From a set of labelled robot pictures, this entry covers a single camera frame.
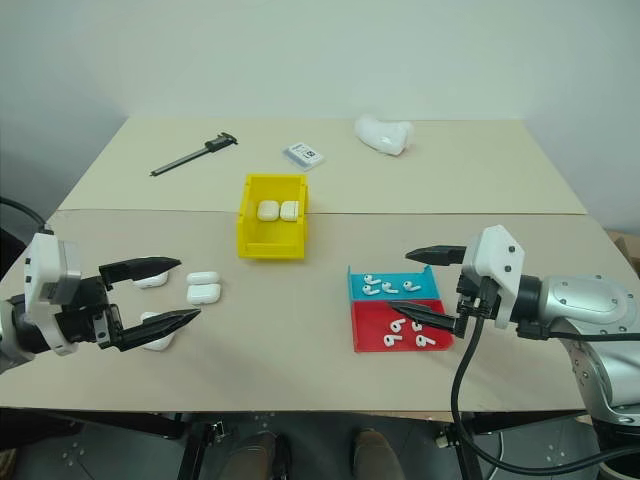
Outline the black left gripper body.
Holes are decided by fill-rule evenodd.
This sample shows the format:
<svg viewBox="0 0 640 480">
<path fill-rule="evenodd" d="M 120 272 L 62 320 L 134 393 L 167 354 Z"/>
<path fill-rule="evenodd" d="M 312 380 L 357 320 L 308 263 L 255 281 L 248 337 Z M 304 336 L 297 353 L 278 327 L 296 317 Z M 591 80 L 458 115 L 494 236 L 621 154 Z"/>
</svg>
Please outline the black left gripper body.
<svg viewBox="0 0 640 480">
<path fill-rule="evenodd" d="M 61 306 L 55 319 L 70 343 L 96 343 L 101 349 L 123 350 L 123 325 L 119 308 L 108 298 L 101 276 L 80 281 L 71 302 Z"/>
</svg>

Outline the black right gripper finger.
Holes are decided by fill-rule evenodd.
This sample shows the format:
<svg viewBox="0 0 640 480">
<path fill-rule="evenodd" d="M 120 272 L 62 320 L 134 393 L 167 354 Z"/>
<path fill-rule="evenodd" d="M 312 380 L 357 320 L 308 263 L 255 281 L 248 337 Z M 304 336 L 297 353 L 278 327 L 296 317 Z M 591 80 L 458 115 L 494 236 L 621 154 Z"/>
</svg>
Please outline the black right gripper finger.
<svg viewBox="0 0 640 480">
<path fill-rule="evenodd" d="M 450 266 L 462 264 L 465 253 L 465 246 L 435 245 L 407 252 L 405 258 L 426 265 Z"/>
<path fill-rule="evenodd" d="M 388 306 L 417 324 L 447 331 L 453 335 L 458 334 L 455 317 L 435 312 L 426 305 L 408 301 L 389 301 Z"/>
</svg>

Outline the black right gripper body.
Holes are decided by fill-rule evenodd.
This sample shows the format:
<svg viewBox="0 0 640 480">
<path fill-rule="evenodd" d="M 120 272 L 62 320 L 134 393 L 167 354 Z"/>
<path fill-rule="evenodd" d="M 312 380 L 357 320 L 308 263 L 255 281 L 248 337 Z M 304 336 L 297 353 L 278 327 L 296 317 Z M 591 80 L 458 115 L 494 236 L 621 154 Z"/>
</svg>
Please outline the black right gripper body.
<svg viewBox="0 0 640 480">
<path fill-rule="evenodd" d="M 489 277 L 472 279 L 461 273 L 456 292 L 459 294 L 456 311 L 455 336 L 463 338 L 470 317 L 495 320 L 501 303 L 499 285 Z"/>
</svg>

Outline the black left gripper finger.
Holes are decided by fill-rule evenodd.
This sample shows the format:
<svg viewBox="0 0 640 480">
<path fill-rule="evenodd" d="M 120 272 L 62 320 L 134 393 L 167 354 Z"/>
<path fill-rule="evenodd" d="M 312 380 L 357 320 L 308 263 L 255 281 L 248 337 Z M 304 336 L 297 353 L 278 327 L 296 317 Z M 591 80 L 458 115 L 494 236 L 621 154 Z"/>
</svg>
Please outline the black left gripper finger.
<svg viewBox="0 0 640 480">
<path fill-rule="evenodd" d="M 189 324 L 200 313 L 200 309 L 185 309 L 147 318 L 140 325 L 118 333 L 117 348 L 124 352 L 165 338 Z"/>
<path fill-rule="evenodd" d="M 156 277 L 181 264 L 182 262 L 179 259 L 152 256 L 101 265 L 98 269 L 105 288 L 112 290 L 114 283 L 126 280 L 139 281 Z"/>
</svg>

